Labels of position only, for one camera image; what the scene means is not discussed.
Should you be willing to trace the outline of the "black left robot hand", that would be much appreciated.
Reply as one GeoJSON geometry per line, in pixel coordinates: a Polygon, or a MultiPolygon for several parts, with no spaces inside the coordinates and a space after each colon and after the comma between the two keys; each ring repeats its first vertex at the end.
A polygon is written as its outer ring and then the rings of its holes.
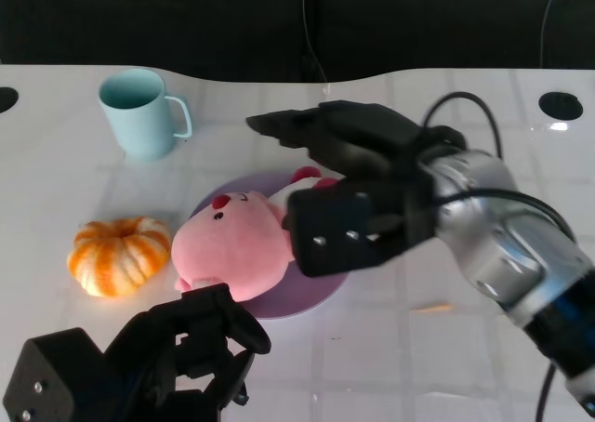
{"type": "Polygon", "coordinates": [[[114,421],[219,421],[249,397],[245,379],[271,350],[226,284],[182,294],[132,318],[105,351],[123,380],[114,421]]]}

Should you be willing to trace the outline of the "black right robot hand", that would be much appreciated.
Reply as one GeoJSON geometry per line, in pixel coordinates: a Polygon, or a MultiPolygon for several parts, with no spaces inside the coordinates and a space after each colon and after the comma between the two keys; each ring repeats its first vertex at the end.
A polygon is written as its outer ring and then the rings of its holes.
{"type": "Polygon", "coordinates": [[[246,123],[281,146],[304,148],[319,165],[358,180],[408,177],[425,153],[468,148],[463,135],[449,126],[423,127],[375,103],[334,100],[304,111],[251,116],[246,123]]]}

